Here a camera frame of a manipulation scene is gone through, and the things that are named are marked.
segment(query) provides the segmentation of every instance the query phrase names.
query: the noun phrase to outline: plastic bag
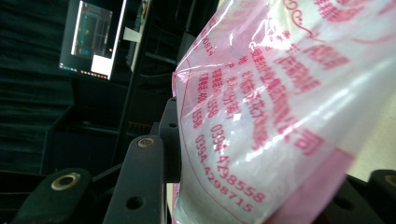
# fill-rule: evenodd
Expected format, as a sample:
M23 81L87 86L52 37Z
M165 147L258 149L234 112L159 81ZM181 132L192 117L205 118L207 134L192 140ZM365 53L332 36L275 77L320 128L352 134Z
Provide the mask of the plastic bag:
M310 223L396 86L396 1L225 1L174 74L178 223Z

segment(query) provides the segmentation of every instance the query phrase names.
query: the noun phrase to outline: bolt hole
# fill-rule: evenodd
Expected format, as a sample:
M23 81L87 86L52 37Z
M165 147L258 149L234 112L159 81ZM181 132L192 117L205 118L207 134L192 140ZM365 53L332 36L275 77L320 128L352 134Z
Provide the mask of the bolt hole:
M341 208L344 208L346 210L353 209L353 204L346 198L335 196L333 201L335 204L337 204Z
M67 176L67 177L64 177L64 178L62 178L60 181L59 181L59 184L60 185L69 185L69 184L71 184L72 182L73 182L73 178L72 177L70 177L70 176Z
M142 197L132 197L126 202L126 207L131 210L139 209L141 206L143 206Z

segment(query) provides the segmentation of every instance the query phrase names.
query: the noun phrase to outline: metal bolt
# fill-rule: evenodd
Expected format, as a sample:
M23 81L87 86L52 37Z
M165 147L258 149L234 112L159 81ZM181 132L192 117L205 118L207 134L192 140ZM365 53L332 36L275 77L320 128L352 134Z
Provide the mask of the metal bolt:
M140 147L152 147L154 144L155 141L152 138L142 138L137 142L137 145Z
M62 181L66 180L66 179L70 179L70 183L66 183L64 184ZM75 186L77 184L77 182L80 179L80 175L77 173L70 173L68 175L61 175L58 178L56 178L52 184L51 184L51 188L54 190L64 190L64 189L70 189L73 186Z

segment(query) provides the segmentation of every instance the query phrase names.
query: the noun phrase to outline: monitor screen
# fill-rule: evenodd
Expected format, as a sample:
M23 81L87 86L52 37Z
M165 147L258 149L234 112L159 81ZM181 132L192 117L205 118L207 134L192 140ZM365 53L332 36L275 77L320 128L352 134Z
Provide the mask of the monitor screen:
M110 79L126 0L71 0L59 67Z

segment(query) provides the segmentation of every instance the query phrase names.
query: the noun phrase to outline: machine part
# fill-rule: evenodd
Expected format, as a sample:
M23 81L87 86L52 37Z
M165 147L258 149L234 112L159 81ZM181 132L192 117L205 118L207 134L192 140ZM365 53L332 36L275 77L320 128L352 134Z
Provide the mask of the machine part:
M169 99L166 104L159 133L165 145L165 181L166 183L178 183L180 182L181 158L176 97Z
M165 223L163 140L145 135L129 145L104 223Z
M21 206L11 223L78 223L84 213L91 175L84 169L64 169L47 176Z

